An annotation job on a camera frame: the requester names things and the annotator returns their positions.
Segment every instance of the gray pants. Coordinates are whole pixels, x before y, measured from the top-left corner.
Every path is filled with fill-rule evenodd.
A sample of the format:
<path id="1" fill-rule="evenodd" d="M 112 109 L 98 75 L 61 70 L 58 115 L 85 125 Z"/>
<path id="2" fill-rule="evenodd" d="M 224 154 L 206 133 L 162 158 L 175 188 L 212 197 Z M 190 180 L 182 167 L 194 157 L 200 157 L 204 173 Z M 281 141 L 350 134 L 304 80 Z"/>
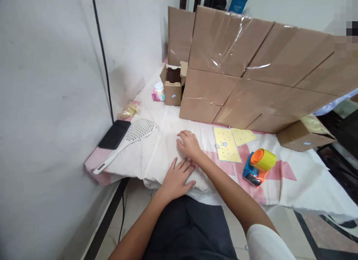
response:
<path id="1" fill-rule="evenodd" d="M 221 206 L 188 196 L 161 213 L 143 259 L 237 259 Z"/>

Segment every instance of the sticker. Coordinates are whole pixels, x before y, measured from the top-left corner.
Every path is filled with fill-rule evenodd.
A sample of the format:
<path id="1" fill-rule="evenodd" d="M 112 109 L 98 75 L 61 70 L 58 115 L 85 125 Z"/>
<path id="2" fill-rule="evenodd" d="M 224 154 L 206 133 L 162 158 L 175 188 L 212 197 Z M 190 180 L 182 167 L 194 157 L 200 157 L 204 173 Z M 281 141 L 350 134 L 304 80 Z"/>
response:
<path id="1" fill-rule="evenodd" d="M 257 140 L 257 136 L 250 130 L 231 128 L 231 131 L 232 135 L 234 136 L 236 146 L 242 146 L 251 141 Z"/>
<path id="2" fill-rule="evenodd" d="M 242 163 L 231 129 L 213 127 L 220 161 Z"/>

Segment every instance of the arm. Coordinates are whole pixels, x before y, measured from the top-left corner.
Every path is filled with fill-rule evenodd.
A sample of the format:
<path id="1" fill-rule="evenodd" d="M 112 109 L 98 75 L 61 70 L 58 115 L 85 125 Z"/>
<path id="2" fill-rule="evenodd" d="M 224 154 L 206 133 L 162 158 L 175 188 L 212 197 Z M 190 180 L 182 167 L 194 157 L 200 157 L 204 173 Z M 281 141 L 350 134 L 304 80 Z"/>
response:
<path id="1" fill-rule="evenodd" d="M 192 163 L 185 159 L 175 167 L 176 161 L 177 158 L 170 166 L 162 186 L 108 260 L 142 259 L 154 226 L 165 206 L 172 200 L 185 195 L 195 185 L 195 181 L 185 185 L 185 181 L 194 171 Z"/>
<path id="2" fill-rule="evenodd" d="M 195 134 L 184 130 L 178 136 L 183 140 L 183 143 L 177 140 L 179 150 L 209 177 L 225 204 L 239 220 L 245 234 L 254 224 L 265 225 L 277 233 L 270 218 L 257 202 L 200 149 Z"/>

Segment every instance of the black phone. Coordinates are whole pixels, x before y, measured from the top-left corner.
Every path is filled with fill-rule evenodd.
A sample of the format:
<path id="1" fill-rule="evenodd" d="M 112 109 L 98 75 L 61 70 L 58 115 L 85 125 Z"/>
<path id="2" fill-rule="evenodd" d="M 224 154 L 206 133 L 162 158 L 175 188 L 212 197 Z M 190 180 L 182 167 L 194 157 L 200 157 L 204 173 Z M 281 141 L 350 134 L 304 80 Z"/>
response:
<path id="1" fill-rule="evenodd" d="M 117 120 L 98 144 L 99 148 L 115 150 L 128 131 L 129 121 Z"/>

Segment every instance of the human hand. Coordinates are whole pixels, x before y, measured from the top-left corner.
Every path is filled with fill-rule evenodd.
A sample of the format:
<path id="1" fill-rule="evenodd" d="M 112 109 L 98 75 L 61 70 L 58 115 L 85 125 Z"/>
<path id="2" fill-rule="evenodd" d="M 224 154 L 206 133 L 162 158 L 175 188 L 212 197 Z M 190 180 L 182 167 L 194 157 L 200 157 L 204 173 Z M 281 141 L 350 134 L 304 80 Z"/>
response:
<path id="1" fill-rule="evenodd" d="M 204 152 L 199 146 L 196 135 L 191 131 L 183 130 L 177 136 L 183 140 L 183 143 L 179 139 L 176 140 L 179 151 L 197 163 Z"/>
<path id="2" fill-rule="evenodd" d="M 159 194 L 167 203 L 185 195 L 196 183 L 196 181 L 190 181 L 185 185 L 185 181 L 195 170 L 192 162 L 183 159 L 175 167 L 177 159 L 173 160 L 162 186 L 156 192 L 156 195 Z"/>

